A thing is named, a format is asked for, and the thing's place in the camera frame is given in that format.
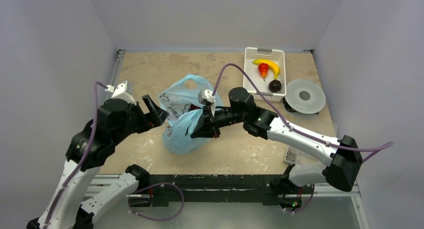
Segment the blue printed plastic bag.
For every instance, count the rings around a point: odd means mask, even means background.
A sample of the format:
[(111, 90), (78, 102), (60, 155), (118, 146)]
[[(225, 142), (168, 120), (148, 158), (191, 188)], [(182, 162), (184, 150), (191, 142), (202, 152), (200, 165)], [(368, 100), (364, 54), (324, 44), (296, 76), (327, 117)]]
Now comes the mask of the blue printed plastic bag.
[(193, 153), (211, 141), (190, 137), (202, 115), (198, 94), (205, 89), (212, 91), (214, 87), (206, 78), (188, 74), (158, 94), (161, 109), (168, 112), (169, 126), (162, 133), (162, 141), (170, 153)]

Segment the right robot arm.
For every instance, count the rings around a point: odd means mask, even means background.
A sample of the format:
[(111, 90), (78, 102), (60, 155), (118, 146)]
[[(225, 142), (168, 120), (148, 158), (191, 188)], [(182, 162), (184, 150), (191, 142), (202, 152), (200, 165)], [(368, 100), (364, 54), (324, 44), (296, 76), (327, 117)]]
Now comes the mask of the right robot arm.
[(316, 183), (328, 183), (343, 192), (353, 189), (363, 164), (353, 138), (325, 136), (285, 121), (276, 112), (258, 106), (243, 87), (230, 90), (229, 106), (217, 106), (216, 97), (208, 89), (199, 92), (198, 101), (203, 108), (197, 125), (189, 133), (192, 139), (218, 138), (221, 128), (242, 123), (250, 135), (283, 143), (318, 161), (288, 166), (280, 180), (284, 191), (292, 193), (299, 187)]

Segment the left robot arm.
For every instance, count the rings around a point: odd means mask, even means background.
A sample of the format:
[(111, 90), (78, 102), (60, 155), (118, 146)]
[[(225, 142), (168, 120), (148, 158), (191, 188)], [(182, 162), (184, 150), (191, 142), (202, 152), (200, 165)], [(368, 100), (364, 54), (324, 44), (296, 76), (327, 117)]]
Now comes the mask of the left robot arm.
[(92, 229), (95, 220), (132, 192), (142, 194), (149, 188), (149, 173), (130, 165), (106, 193), (84, 200), (93, 178), (116, 146), (132, 134), (160, 127), (168, 112), (157, 106), (149, 95), (142, 96), (148, 108), (144, 113), (131, 95), (113, 96), (97, 106), (92, 120), (71, 139), (65, 154), (61, 179), (44, 213), (30, 220), (28, 229)]

